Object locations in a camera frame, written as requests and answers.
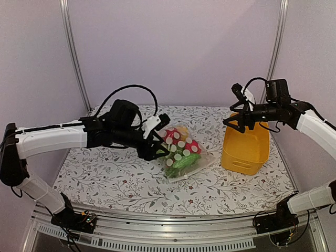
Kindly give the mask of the green leafy vegetable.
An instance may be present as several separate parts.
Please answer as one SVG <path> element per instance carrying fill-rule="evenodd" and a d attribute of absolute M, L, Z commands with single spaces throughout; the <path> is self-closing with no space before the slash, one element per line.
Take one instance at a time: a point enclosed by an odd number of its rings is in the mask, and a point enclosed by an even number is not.
<path fill-rule="evenodd" d="M 174 168 L 174 167 L 167 167 L 165 170 L 165 175 L 168 179 L 176 179 L 179 177 L 182 177 L 183 171 L 181 169 L 178 168 Z"/>

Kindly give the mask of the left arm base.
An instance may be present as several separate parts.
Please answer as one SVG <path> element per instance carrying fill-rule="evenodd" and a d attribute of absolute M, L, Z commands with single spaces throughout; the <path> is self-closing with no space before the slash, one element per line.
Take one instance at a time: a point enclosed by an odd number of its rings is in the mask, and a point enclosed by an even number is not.
<path fill-rule="evenodd" d="M 60 213 L 52 215 L 51 223 L 64 229 L 93 234 L 97 216 L 88 211 L 76 213 L 73 209 L 65 208 Z"/>

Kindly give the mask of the red tomato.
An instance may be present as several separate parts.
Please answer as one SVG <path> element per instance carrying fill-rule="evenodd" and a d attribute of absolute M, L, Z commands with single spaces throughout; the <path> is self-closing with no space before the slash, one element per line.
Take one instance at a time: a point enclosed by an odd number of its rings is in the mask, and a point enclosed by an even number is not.
<path fill-rule="evenodd" d="M 176 128 L 163 130 L 160 133 L 160 136 L 167 144 L 178 143 L 178 141 L 181 139 L 181 134 L 178 132 Z"/>

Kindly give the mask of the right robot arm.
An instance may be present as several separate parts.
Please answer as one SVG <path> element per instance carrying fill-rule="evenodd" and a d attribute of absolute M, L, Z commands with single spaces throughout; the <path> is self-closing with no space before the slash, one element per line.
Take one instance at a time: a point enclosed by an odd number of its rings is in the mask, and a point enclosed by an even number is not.
<path fill-rule="evenodd" d="M 230 107 L 235 115 L 225 119 L 223 124 L 244 133 L 246 129 L 254 129 L 256 123 L 281 122 L 308 136 L 334 158 L 335 126 L 323 118 L 311 103 L 292 98 L 285 79 L 260 80 L 265 84 L 266 103 L 256 104 L 247 86 L 235 83 L 232 92 L 238 101 Z M 271 224 L 276 229 L 282 229 L 291 222 L 292 215 L 334 204 L 335 181 L 331 181 L 279 202 Z"/>

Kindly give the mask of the yellow lemon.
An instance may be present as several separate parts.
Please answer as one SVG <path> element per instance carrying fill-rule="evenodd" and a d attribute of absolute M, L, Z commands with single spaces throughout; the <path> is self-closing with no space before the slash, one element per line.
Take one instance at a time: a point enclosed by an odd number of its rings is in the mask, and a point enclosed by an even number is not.
<path fill-rule="evenodd" d="M 189 137 L 189 131 L 187 127 L 182 125 L 182 126 L 177 126 L 176 129 L 179 132 L 180 139 L 182 141 L 185 141 Z"/>

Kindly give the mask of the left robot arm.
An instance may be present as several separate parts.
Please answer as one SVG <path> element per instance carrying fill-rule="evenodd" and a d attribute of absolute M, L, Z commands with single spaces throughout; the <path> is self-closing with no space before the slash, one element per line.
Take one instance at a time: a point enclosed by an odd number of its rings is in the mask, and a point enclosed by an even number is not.
<path fill-rule="evenodd" d="M 152 161 L 168 155 L 162 146 L 158 131 L 168 125 L 167 114 L 154 114 L 139 125 L 133 125 L 140 116 L 137 105 L 126 100 L 116 100 L 110 111 L 95 114 L 63 124 L 36 128 L 6 126 L 1 143 L 1 182 L 15 187 L 42 203 L 67 228 L 78 223 L 70 200 L 53 190 L 40 177 L 27 170 L 27 158 L 52 151 L 71 148 L 116 148 L 137 150 L 138 157 Z"/>

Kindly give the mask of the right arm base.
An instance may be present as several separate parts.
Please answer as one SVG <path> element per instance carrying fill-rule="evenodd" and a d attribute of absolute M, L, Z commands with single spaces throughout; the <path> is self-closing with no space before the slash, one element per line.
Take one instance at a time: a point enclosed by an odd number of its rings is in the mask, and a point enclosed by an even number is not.
<path fill-rule="evenodd" d="M 253 218 L 257 234 L 269 234 L 270 241 L 277 247 L 287 246 L 297 233 L 299 220 L 296 215 L 284 211 L 258 212 Z"/>

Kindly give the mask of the clear zip top bag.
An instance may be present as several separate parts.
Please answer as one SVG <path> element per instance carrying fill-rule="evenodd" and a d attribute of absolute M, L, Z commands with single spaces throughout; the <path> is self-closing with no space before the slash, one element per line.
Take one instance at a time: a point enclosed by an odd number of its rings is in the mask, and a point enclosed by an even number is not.
<path fill-rule="evenodd" d="M 176 128 L 177 126 L 162 129 L 162 130 L 160 130 L 159 135 L 163 130 L 173 129 L 173 128 Z M 188 138 L 196 140 L 192 136 L 190 131 L 189 131 L 189 137 Z M 206 151 L 205 148 L 199 142 L 198 142 L 198 144 L 200 145 L 200 147 L 202 149 L 202 151 L 200 153 L 201 158 L 196 163 L 194 163 L 193 165 L 191 165 L 189 167 L 186 167 L 184 169 L 181 169 L 183 171 L 183 174 L 184 174 L 182 177 L 172 178 L 172 179 L 166 177 L 166 175 L 165 175 L 166 168 L 167 167 L 172 167 L 172 165 L 175 161 L 179 161 L 179 160 L 181 160 L 181 158 L 183 156 L 189 156 L 191 153 L 189 152 L 189 150 L 184 149 L 185 141 L 182 141 L 181 139 L 178 141 L 178 143 L 175 143 L 175 144 L 167 144 L 167 143 L 165 144 L 167 146 L 167 149 L 170 151 L 170 155 L 168 155 L 166 157 L 161 157 L 161 158 L 159 158 L 159 160 L 160 160 L 161 164 L 163 165 L 164 175 L 169 182 L 177 182 L 177 181 L 180 181 L 180 180 L 187 179 L 191 175 L 194 175 L 194 174 L 200 172 L 201 170 L 207 168 L 208 166 L 212 165 L 215 162 L 215 157 L 212 154 L 210 154 L 208 151 Z"/>

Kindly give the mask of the green bitter gourd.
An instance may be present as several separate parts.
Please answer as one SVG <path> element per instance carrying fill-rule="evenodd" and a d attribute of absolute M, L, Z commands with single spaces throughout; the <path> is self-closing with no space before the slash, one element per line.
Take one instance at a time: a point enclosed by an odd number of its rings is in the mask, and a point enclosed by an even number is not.
<path fill-rule="evenodd" d="M 183 156 L 181 160 L 175 161 L 172 165 L 174 169 L 184 169 L 196 163 L 201 156 L 199 154 L 190 154 L 189 156 Z"/>

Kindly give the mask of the red fruit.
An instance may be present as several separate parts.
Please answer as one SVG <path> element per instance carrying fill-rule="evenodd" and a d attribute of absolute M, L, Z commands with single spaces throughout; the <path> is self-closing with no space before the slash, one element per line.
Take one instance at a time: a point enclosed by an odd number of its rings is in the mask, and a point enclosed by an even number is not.
<path fill-rule="evenodd" d="M 198 144 L 198 142 L 194 139 L 191 138 L 187 138 L 185 140 L 185 150 L 189 150 L 190 153 L 192 154 L 200 154 L 202 149 L 200 147 L 200 145 Z"/>

